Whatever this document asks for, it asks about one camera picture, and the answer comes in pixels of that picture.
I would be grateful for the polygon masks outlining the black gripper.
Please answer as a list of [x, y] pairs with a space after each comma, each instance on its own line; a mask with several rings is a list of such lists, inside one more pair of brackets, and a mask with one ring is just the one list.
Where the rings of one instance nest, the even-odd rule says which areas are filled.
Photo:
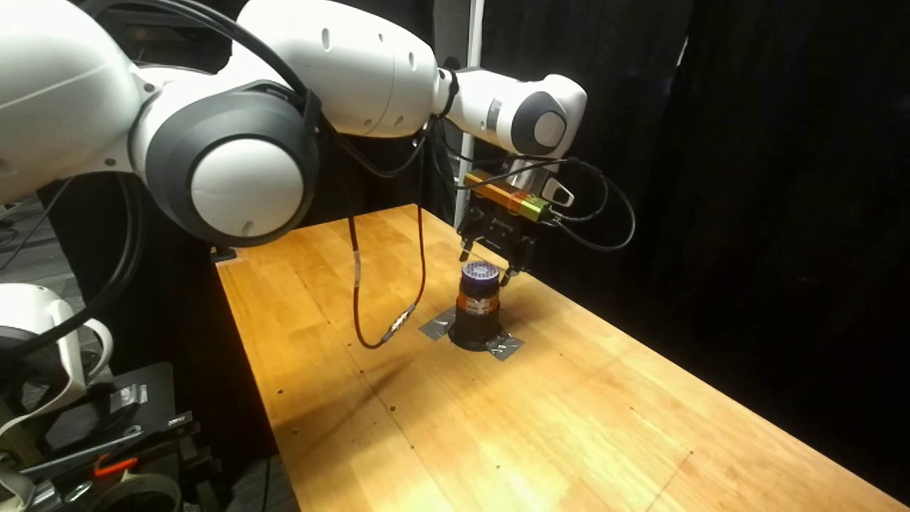
[[501, 284], [508, 284], [517, 274], [527, 271], [527, 263], [534, 249], [534, 240], [527, 233], [527, 222], [520, 216], [513, 216], [489, 206], [470, 207], [459, 224], [459, 237], [459, 263], [470, 263], [476, 244], [483, 244], [507, 260]]

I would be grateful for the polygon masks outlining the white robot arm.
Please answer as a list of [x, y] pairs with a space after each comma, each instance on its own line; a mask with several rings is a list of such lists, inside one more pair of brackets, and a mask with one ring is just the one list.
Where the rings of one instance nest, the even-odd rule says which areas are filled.
[[133, 173], [186, 233], [226, 249], [285, 237], [314, 206], [314, 128], [400, 139], [443, 118], [520, 160], [558, 160], [585, 91], [443, 68], [406, 30], [339, 0], [173, 8], [233, 40], [217, 72], [139, 65], [73, 0], [0, 0], [0, 200], [56, 180]]

